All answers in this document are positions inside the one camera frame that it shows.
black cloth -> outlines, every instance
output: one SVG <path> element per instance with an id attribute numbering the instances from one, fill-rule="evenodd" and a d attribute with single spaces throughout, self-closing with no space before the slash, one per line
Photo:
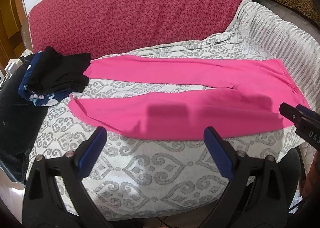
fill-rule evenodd
<path id="1" fill-rule="evenodd" d="M 27 88 L 36 94 L 51 94 L 71 88 L 83 92 L 89 78 L 83 72 L 90 65 L 90 54 L 63 56 L 47 46 L 28 80 Z"/>
<path id="2" fill-rule="evenodd" d="M 48 107 L 35 107 L 18 95 L 21 80 L 34 55 L 23 64 L 0 90 L 0 166 L 12 182 L 25 184 L 29 154 Z"/>
<path id="3" fill-rule="evenodd" d="M 287 197 L 287 206 L 289 208 L 300 179 L 301 164 L 299 153 L 295 149 L 290 149 L 283 159 L 280 160 L 278 166 Z"/>

red floral headboard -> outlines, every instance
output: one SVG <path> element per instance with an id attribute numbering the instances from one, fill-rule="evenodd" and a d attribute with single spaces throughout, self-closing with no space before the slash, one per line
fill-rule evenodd
<path id="1" fill-rule="evenodd" d="M 242 0 L 42 0 L 29 14 L 33 51 L 92 58 L 223 32 Z"/>

white patterned bedspread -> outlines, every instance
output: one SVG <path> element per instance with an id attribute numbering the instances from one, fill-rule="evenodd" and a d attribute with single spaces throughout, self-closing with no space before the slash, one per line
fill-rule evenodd
<path id="1" fill-rule="evenodd" d="M 126 54 L 173 59 L 279 58 L 284 61 L 310 106 L 315 109 L 318 93 L 315 90 L 319 86 L 316 69 L 319 59 L 316 52 L 319 52 L 319 45 L 311 36 L 282 21 L 260 4 L 244 0 L 234 20 L 222 34 L 212 35 L 203 41 L 159 45 Z M 299 59 L 291 63 L 298 55 Z M 297 66 L 306 71 L 301 73 Z M 183 92 L 205 88 L 199 85 L 91 79 L 84 92 L 75 96 L 115 98 L 151 91 Z M 69 150 L 75 150 L 95 130 L 72 115 L 67 107 L 68 102 L 69 98 L 66 98 L 48 110 L 30 154 L 29 169 L 37 154 L 43 154 L 46 158 L 60 157 Z M 294 131 L 294 127 L 288 127 L 228 140 L 236 150 L 244 150 L 252 157 L 264 158 L 271 154 L 279 161 L 290 148 L 303 143 Z M 57 180 L 68 211 L 74 213 L 62 179 Z M 83 184 L 105 217 L 108 220 L 119 220 L 167 216 L 207 204 L 219 198 L 227 185 L 227 179 L 221 177 L 203 141 L 137 140 L 108 132 L 107 143 Z"/>
<path id="2" fill-rule="evenodd" d="M 258 2 L 261 5 L 267 7 L 269 10 L 277 14 L 281 19 L 295 24 L 300 29 L 309 33 L 318 43 L 320 43 L 320 31 L 299 14 L 286 8 L 280 3 L 274 2 L 272 0 L 253 0 L 253 1 Z M 303 159 L 304 159 L 305 170 L 306 172 L 309 172 L 310 166 L 313 162 L 313 156 L 316 150 L 308 143 L 302 144 L 300 146 L 300 149 L 304 157 Z"/>

pink leggings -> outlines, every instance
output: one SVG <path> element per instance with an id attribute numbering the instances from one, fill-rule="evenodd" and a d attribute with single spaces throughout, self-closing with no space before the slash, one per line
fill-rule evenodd
<path id="1" fill-rule="evenodd" d="M 146 140 L 202 140 L 214 126 L 223 137 L 276 131 L 292 122 L 279 106 L 309 105 L 280 60 L 156 59 L 133 55 L 91 62 L 89 78 L 137 83 L 204 85 L 209 90 L 155 93 L 127 98 L 74 99 L 80 120 Z"/>

